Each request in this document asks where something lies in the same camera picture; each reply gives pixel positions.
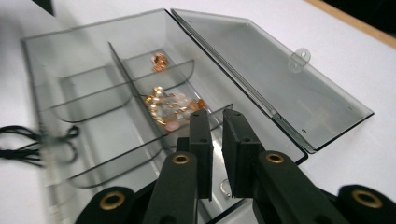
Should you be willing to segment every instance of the white surface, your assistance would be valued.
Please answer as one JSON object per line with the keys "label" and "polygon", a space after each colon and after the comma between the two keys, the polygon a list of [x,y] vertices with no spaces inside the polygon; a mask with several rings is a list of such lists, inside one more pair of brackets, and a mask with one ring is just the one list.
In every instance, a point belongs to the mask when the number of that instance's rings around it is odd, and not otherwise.
{"label": "white surface", "polygon": [[[250,18],[291,50],[305,47],[311,64],[374,110],[375,115],[300,167],[336,194],[362,184],[396,201],[396,50],[304,1],[53,0],[53,18],[30,0],[0,0],[0,126],[35,127],[20,39],[24,36],[133,15],[159,7]],[[0,146],[17,147],[17,141]],[[42,175],[17,161],[0,161],[0,223],[46,223]]]}

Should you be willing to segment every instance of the screw hole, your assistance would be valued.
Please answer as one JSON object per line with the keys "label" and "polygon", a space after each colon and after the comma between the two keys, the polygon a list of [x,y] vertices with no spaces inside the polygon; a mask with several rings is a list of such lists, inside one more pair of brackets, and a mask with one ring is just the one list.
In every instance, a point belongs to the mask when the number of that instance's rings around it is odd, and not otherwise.
{"label": "screw hole", "polygon": [[363,189],[355,189],[352,191],[352,197],[358,203],[361,203],[367,207],[371,207],[371,208],[382,207],[382,201],[370,191]]}

